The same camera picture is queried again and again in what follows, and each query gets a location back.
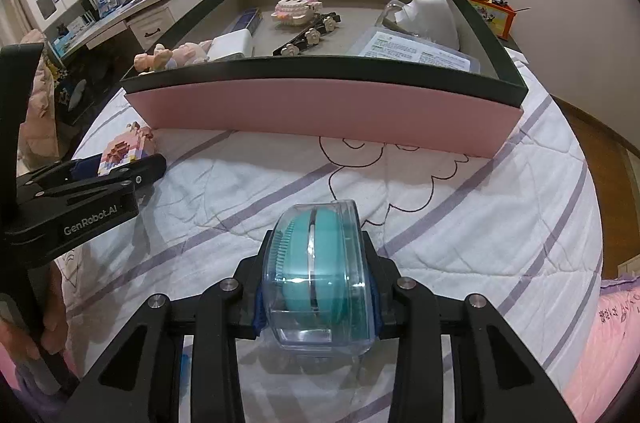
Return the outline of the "pink haired doll figure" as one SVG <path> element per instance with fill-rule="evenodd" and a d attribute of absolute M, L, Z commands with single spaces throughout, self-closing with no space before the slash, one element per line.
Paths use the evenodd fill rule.
<path fill-rule="evenodd" d="M 212 43 L 211 39 L 199 44 L 186 42 L 175 49 L 157 44 L 152 54 L 140 53 L 134 57 L 134 69 L 138 73 L 151 73 L 205 63 L 208 61 L 207 53 Z"/>

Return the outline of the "white power adapter plug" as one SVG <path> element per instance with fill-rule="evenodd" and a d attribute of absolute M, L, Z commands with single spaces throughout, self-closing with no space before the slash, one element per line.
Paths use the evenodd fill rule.
<path fill-rule="evenodd" d="M 246 59 L 253 56 L 254 42 L 247 28 L 220 35 L 212 40 L 207 58 L 212 61 Z"/>

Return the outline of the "teal brush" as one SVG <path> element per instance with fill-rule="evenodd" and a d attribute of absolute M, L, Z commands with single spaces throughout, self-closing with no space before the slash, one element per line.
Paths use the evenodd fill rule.
<path fill-rule="evenodd" d="M 281 215 L 266 250 L 262 301 L 285 351 L 356 357 L 371 348 L 374 300 L 354 201 L 297 204 Z"/>

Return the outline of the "blue stick pack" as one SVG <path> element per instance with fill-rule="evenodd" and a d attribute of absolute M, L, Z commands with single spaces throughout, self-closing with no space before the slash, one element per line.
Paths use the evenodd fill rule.
<path fill-rule="evenodd" d="M 247 30 L 252 36 L 262 22 L 262 12 L 258 8 L 249 8 L 237 16 L 224 30 L 224 34 Z"/>

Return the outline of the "pink Hello Kitty block figure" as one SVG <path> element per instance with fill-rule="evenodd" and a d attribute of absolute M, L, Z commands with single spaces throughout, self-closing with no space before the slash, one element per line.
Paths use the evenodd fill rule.
<path fill-rule="evenodd" d="M 285 25 L 302 26 L 313 20 L 321 9 L 321 0 L 279 0 L 271 19 Z"/>

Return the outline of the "clear plastic packet with leaflet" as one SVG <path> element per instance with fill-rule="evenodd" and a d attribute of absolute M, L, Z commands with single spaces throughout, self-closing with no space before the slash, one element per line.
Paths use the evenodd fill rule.
<path fill-rule="evenodd" d="M 433 65 L 472 74 L 480 73 L 480 61 L 467 54 L 384 27 L 368 28 L 347 54 L 361 58 Z"/>

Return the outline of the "white plug-in night light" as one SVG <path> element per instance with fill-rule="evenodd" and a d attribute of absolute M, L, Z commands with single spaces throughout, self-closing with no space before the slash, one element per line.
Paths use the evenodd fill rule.
<path fill-rule="evenodd" d="M 447 0 L 412 0 L 400 4 L 396 24 L 405 32 L 430 42 L 458 50 L 460 47 L 454 15 Z"/>

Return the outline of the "pink down jacket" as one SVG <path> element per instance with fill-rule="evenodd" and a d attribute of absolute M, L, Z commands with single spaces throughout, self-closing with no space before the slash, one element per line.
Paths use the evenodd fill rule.
<path fill-rule="evenodd" d="M 29 170 L 60 158 L 55 123 L 54 78 L 47 60 L 47 50 L 42 48 L 32 82 L 26 120 L 20 127 L 18 137 L 18 155 Z"/>

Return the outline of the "black office chair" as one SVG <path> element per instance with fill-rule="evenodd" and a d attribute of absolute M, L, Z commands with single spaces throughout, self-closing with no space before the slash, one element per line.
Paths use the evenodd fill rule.
<path fill-rule="evenodd" d="M 64 65 L 55 89 L 55 115 L 59 122 L 72 126 L 122 76 L 122 58 L 108 49 L 82 48 L 68 57 Z"/>

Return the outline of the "pink bed blanket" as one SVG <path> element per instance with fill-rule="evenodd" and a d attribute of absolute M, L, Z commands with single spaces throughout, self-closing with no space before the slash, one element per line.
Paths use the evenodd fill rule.
<path fill-rule="evenodd" d="M 578 422 L 605 413 L 639 358 L 639 279 L 603 282 L 587 344 L 563 396 Z"/>

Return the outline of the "white striped table cloth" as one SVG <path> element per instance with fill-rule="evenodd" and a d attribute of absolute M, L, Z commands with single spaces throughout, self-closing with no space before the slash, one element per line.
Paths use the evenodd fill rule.
<path fill-rule="evenodd" d="M 588 336 L 602 266 L 585 155 L 532 73 L 524 114 L 490 160 L 394 144 L 160 132 L 167 172 L 140 214 L 62 260 L 79 372 L 154 293 L 203 292 L 309 207 L 359 221 L 375 248 L 432 292 L 483 294 L 555 385 Z"/>

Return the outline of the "white desk with drawers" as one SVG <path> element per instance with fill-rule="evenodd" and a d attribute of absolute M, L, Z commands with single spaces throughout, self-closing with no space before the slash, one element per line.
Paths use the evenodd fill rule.
<path fill-rule="evenodd" d="M 68 42 L 58 42 L 53 46 L 53 52 L 65 59 L 82 47 L 94 49 L 127 30 L 134 33 L 143 49 L 148 49 L 202 1 L 132 0 L 85 28 Z"/>

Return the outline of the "black and pink storage box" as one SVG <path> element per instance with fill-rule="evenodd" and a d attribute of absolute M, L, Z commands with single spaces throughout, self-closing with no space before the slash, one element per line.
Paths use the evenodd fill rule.
<path fill-rule="evenodd" d="M 242 9 L 275 0 L 203 0 L 162 37 L 175 46 L 219 33 Z M 122 79 L 155 128 L 238 130 L 347 138 L 491 157 L 521 118 L 527 86 L 467 0 L 446 0 L 474 72 L 361 56 L 390 0 L 323 0 L 342 20 L 304 54 L 280 56 L 286 35 L 256 34 L 253 57 Z"/>

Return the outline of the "red toy crate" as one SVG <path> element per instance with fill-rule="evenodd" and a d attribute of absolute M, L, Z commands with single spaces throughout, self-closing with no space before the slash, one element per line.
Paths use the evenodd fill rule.
<path fill-rule="evenodd" d="M 486 0 L 468 0 L 483 18 L 491 31 L 503 40 L 508 40 L 516 11 L 510 6 L 498 6 Z"/>

